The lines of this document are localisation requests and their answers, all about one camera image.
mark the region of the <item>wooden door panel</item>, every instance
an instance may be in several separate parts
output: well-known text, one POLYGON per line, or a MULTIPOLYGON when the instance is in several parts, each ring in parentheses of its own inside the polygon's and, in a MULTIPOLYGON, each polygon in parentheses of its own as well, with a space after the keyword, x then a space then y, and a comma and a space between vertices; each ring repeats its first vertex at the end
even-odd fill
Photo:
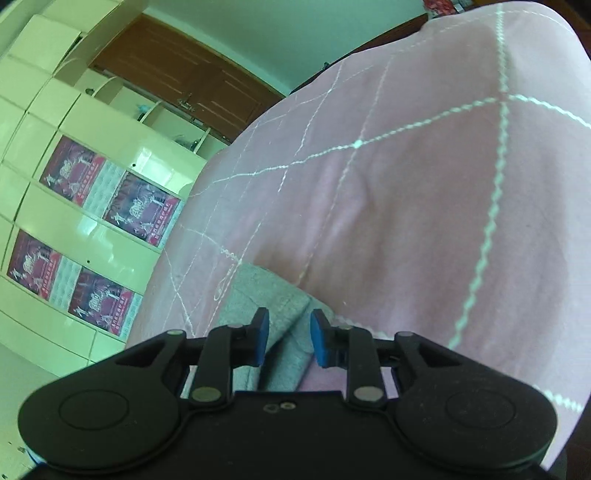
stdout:
POLYGON ((196 40, 141 16, 99 55, 109 70, 234 140, 282 96, 196 40))

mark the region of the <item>bedspread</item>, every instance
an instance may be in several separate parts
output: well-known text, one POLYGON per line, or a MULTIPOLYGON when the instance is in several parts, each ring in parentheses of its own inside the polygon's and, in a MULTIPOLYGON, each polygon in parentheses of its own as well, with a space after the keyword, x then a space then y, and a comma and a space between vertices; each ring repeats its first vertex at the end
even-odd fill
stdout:
MULTIPOLYGON (((252 262, 338 322, 539 388, 559 416, 549 465, 591 387, 590 86, 568 23, 525 2, 342 60, 208 162, 129 344, 205 335, 252 262)), ((312 365, 301 388, 343 382, 312 365)))

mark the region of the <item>cabinet door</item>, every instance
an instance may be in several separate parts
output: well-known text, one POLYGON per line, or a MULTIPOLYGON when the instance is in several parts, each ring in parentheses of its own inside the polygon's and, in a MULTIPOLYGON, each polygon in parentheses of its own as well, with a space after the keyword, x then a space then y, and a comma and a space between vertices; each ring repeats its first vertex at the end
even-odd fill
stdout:
POLYGON ((115 39, 95 65, 183 109, 230 140, 282 99, 229 60, 146 16, 115 39))

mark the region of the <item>gray cloth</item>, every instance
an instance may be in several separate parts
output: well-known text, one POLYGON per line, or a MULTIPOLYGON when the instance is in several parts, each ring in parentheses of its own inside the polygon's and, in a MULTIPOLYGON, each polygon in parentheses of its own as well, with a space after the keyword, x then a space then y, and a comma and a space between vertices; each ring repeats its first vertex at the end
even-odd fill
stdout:
POLYGON ((329 321, 334 314, 322 302, 273 272, 244 263, 236 272, 218 326, 247 324, 259 307, 269 310, 265 363, 261 368, 235 369, 234 390, 294 391, 314 352, 310 314, 314 309, 322 309, 329 321))

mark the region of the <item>folded gray fabric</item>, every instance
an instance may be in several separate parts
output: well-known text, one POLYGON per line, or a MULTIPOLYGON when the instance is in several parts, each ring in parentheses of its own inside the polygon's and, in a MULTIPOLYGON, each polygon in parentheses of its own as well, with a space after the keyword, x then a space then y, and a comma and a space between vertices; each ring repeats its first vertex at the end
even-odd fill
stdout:
POLYGON ((234 390, 294 391, 314 353, 310 339, 312 310, 322 309, 329 321, 334 314, 273 272, 244 263, 236 272, 218 326, 248 324, 259 307, 269 310, 265 363, 260 368, 235 369, 234 390))

